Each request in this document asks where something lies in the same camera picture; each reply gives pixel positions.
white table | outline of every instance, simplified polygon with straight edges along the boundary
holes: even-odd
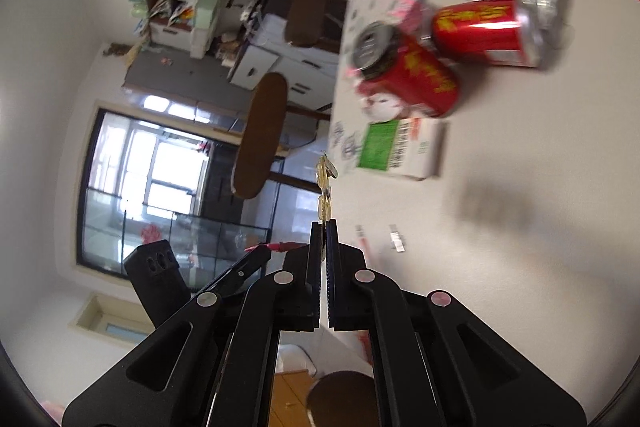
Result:
[[[591,419],[640,355],[640,1],[572,0],[557,66],[478,79],[447,118],[442,177],[423,182],[342,153],[367,124],[348,50],[390,1],[350,0],[329,139],[340,240],[357,245],[362,225],[373,269],[452,292]],[[391,250],[390,224],[406,253]]]

glass railing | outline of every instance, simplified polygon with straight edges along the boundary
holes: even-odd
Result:
[[[268,236],[268,229],[127,205],[119,196],[87,188],[78,263],[126,278],[123,262],[138,245],[167,239],[184,281],[197,291]]]

red soda can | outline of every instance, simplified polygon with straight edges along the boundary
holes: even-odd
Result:
[[[451,70],[414,37],[382,22],[370,24],[353,47],[353,66],[364,93],[391,92],[430,116],[443,116],[458,99]]]
[[[438,10],[433,43],[444,57],[500,66],[540,65],[544,41],[535,13],[520,0],[479,0]]]

green label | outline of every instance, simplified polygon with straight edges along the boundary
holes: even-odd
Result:
[[[378,171],[387,170],[399,123],[399,120],[391,120],[369,125],[358,167]]]

barcode label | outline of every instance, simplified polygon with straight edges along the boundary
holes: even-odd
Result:
[[[507,66],[522,66],[522,54],[518,50],[487,50],[485,51],[489,60]]]
[[[390,169],[397,169],[402,165],[404,160],[404,154],[406,153],[407,146],[409,144],[409,130],[410,121],[402,122],[398,126],[398,132],[396,133],[396,140],[394,142],[394,148],[389,156]]]

